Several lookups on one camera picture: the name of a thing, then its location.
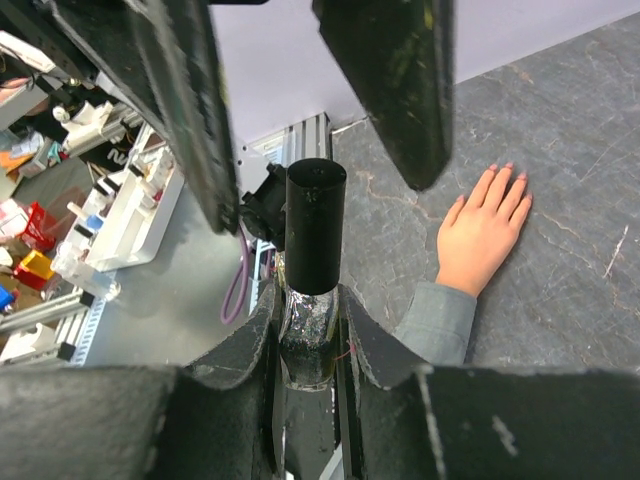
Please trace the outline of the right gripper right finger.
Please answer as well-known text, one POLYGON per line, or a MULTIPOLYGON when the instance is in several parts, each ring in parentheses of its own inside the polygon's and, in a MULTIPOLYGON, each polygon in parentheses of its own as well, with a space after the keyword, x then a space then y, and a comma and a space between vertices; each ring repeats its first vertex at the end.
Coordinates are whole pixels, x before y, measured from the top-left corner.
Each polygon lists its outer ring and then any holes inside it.
POLYGON ((337 365, 348 479, 635 479, 639 377, 629 370, 442 367, 339 290, 337 365))

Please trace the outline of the black nail polish cap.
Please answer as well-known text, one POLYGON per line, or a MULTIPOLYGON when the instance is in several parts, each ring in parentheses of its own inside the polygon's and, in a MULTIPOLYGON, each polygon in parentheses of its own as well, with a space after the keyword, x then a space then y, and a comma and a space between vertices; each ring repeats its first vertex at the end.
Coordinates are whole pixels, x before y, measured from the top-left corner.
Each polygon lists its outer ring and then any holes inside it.
POLYGON ((325 294, 339 282, 346 180, 345 169, 324 158, 287 169, 285 278, 299 293, 325 294))

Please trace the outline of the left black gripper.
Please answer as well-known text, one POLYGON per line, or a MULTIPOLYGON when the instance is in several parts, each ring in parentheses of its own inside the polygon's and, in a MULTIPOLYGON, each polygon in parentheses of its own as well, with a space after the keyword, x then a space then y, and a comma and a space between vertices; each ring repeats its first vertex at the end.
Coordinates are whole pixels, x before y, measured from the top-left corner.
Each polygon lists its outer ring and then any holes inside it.
POLYGON ((105 74, 167 142, 211 229, 237 231, 233 136, 208 2, 2 1, 1 14, 72 78, 105 74))

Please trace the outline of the person's bare hand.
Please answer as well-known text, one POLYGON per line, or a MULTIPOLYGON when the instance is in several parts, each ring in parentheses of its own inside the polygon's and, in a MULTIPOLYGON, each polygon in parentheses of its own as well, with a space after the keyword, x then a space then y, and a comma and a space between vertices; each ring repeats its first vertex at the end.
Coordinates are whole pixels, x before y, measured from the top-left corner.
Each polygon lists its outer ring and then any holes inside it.
POLYGON ((479 297, 519 239, 533 204, 527 184, 511 162, 493 164, 456 199, 437 235, 437 284, 479 297))

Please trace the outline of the grey sleeved forearm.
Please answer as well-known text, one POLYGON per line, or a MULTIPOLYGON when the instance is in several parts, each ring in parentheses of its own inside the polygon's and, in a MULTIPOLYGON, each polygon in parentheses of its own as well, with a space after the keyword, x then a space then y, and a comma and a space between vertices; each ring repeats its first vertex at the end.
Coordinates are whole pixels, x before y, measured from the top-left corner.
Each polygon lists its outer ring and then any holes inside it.
POLYGON ((393 336, 428 363, 464 363, 477 299, 460 290, 420 282, 393 336))

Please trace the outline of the glitter nail polish bottle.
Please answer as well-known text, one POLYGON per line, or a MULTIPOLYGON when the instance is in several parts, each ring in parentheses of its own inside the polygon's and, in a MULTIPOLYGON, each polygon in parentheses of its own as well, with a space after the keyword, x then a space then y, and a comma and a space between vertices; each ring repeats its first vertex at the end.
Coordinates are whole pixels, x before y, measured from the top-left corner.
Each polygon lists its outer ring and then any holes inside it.
POLYGON ((305 392, 325 390, 335 370, 339 288, 310 295, 288 287, 279 332, 284 384, 305 392))

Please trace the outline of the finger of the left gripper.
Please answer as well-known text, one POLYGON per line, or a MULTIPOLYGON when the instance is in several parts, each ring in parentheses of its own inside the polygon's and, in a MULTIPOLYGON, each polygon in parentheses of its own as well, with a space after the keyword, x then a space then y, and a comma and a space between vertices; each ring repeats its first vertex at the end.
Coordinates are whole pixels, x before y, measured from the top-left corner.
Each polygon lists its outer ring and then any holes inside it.
POLYGON ((405 183, 433 186, 453 151, 455 5, 315 1, 319 32, 405 183))

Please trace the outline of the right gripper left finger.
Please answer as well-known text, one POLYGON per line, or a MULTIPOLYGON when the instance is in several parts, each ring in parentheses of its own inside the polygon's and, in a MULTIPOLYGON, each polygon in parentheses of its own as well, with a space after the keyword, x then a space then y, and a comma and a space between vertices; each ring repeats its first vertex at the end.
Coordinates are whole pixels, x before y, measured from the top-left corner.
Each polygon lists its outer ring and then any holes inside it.
POLYGON ((5 479, 269 479, 281 289, 186 367, 5 367, 5 479))

